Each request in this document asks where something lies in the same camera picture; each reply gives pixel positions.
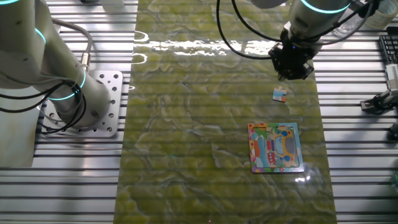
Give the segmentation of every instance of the puzzle piece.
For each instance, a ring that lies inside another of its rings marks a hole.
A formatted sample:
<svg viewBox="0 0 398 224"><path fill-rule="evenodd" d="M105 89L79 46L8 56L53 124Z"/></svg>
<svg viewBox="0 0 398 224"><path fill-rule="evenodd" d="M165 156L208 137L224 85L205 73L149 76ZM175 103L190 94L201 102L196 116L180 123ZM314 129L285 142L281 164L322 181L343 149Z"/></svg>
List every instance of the puzzle piece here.
<svg viewBox="0 0 398 224"><path fill-rule="evenodd" d="M284 97L284 95L286 94L287 91L283 90L280 86L279 88L274 89L274 95L272 96L272 99L276 101L286 102L286 98Z"/></svg>

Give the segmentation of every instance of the keyboard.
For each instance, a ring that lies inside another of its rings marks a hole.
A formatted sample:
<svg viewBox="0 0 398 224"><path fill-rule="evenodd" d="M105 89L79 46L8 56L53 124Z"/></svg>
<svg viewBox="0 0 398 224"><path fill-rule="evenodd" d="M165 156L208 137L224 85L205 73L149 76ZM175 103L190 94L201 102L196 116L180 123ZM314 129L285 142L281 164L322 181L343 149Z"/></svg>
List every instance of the keyboard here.
<svg viewBox="0 0 398 224"><path fill-rule="evenodd" d="M380 36L379 44L384 64L398 63L398 35L382 35Z"/></svg>

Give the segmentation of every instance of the green marble mat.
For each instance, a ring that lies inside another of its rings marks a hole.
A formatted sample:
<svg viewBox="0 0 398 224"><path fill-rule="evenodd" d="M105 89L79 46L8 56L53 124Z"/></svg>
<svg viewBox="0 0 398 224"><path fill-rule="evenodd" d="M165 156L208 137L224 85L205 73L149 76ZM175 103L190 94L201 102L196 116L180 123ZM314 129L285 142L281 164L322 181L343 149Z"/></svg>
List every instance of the green marble mat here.
<svg viewBox="0 0 398 224"><path fill-rule="evenodd" d="M278 36L289 7L237 1L250 25ZM336 223L314 76L278 82L270 61L222 43L215 0L140 0L114 222ZM266 54L229 1L232 45ZM272 100L274 88L287 102ZM248 123L298 123L305 172L253 174Z"/></svg>

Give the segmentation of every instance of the metal bracket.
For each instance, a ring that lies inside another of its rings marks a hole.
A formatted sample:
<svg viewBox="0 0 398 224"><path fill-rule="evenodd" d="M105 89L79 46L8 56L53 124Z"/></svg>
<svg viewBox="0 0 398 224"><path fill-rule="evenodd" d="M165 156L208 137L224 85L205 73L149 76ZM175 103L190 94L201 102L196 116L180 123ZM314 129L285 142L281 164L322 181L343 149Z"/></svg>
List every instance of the metal bracket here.
<svg viewBox="0 0 398 224"><path fill-rule="evenodd" d="M121 93L123 87L123 74L119 71L91 71L90 75L104 83L108 88L109 94L111 95L111 102L109 104L108 112L102 117L100 121L94 124L92 127L85 129L74 129L68 128L66 131L60 131L54 134L44 135L47 138L115 138L118 133L118 120L119 111L121 104ZM47 101L47 107L45 109L45 114L53 119L60 120L57 112L55 111L54 105ZM62 128L64 122L54 122L48 118L44 118L44 125L51 128Z"/></svg>

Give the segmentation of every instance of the cartoon bus puzzle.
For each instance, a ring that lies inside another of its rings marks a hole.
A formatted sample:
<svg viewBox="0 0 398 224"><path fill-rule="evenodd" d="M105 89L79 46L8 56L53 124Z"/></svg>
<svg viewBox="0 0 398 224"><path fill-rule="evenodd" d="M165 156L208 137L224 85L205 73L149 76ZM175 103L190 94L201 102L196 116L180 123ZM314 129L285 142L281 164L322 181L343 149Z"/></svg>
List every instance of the cartoon bus puzzle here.
<svg viewBox="0 0 398 224"><path fill-rule="evenodd" d="M297 123L248 124L251 170L303 172Z"/></svg>

